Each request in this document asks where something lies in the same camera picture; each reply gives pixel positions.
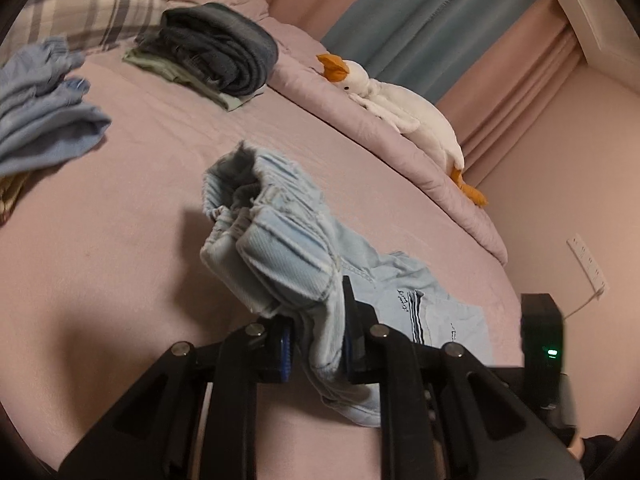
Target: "pink bedsheet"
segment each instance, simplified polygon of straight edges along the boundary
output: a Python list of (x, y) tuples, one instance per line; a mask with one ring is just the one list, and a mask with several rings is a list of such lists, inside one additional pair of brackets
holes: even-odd
[[(243, 138), (299, 161), (378, 250), (420, 258), (484, 307), (496, 361), (520, 363), (500, 262), (402, 175), (271, 89), (226, 113), (121, 55), (79, 71), (113, 118), (106, 142), (37, 183), (0, 229), (0, 399), (42, 459), (58, 466), (173, 342), (203, 345), (247, 322), (198, 256), (211, 229), (202, 173)], [(258, 478), (380, 477), (378, 432), (325, 408), (299, 369), (258, 394)]]

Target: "metal screw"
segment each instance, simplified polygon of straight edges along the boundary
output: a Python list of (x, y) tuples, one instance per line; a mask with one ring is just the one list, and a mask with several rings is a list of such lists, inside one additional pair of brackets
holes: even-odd
[(462, 357), (465, 354), (465, 348), (460, 343), (447, 343), (444, 351), (451, 357)]
[(191, 345), (186, 341), (179, 341), (171, 347), (171, 353), (176, 357), (183, 357), (191, 351)]
[(259, 335), (264, 334), (264, 325), (261, 325), (260, 323), (251, 323), (251, 325), (247, 325), (244, 331), (251, 337), (258, 337)]
[(369, 333), (373, 337), (386, 337), (389, 335), (389, 327), (387, 325), (376, 324), (369, 328)]

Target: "folded green shirt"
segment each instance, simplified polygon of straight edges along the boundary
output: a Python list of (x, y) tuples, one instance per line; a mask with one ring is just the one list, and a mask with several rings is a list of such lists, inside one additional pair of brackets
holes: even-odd
[(233, 97), (225, 94), (224, 92), (217, 92), (206, 86), (204, 83), (198, 81), (195, 76), (191, 75), (190, 72), (182, 68), (177, 63), (174, 63), (164, 57), (155, 56), (154, 54), (140, 52), (137, 48), (127, 50), (125, 55), (122, 57), (122, 60), (140, 67), (143, 70), (149, 70), (149, 72), (158, 74), (172, 83), (188, 86), (204, 97), (207, 97), (213, 102), (219, 104), (227, 112), (241, 107), (249, 99), (264, 92), (264, 88), (260, 88), (254, 94), (242, 97)]

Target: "power strip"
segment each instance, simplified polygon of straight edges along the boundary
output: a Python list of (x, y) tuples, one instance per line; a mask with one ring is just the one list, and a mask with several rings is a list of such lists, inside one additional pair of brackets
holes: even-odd
[(578, 263), (580, 263), (582, 270), (584, 270), (584, 273), (587, 275), (594, 292), (597, 293), (597, 298), (600, 299), (600, 297), (609, 290), (609, 283), (607, 283), (591, 251), (579, 234), (575, 234), (569, 238), (566, 243), (575, 254), (575, 257), (578, 258)]

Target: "stuffed goose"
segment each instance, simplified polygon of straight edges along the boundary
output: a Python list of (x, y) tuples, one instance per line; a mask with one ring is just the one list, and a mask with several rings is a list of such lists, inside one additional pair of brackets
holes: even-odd
[(318, 59), (328, 81), (423, 150), (476, 205), (487, 204), (482, 193), (462, 181), (462, 149), (451, 124), (434, 105), (408, 88), (369, 78), (354, 61), (334, 54)]

